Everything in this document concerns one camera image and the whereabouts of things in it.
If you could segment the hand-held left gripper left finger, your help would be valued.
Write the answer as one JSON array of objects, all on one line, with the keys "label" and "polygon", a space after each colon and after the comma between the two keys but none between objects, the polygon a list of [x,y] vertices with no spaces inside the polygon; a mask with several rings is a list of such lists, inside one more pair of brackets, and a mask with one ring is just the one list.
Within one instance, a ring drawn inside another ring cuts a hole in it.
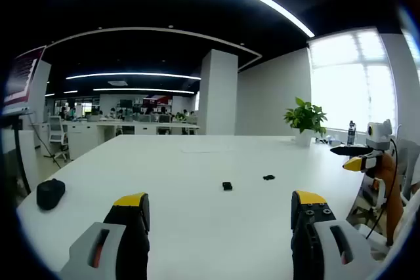
[{"label": "hand-held left gripper left finger", "polygon": [[103,222],[93,223],[69,249],[61,279],[146,279],[150,242],[148,194],[115,201]]}]

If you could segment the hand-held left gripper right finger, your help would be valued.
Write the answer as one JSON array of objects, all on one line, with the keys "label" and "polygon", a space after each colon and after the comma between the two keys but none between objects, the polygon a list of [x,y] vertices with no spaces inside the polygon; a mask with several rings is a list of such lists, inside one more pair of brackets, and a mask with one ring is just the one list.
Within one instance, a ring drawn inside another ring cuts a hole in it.
[{"label": "hand-held left gripper right finger", "polygon": [[379,269],[368,241],[316,193],[292,193],[291,231],[294,279],[367,279]]}]

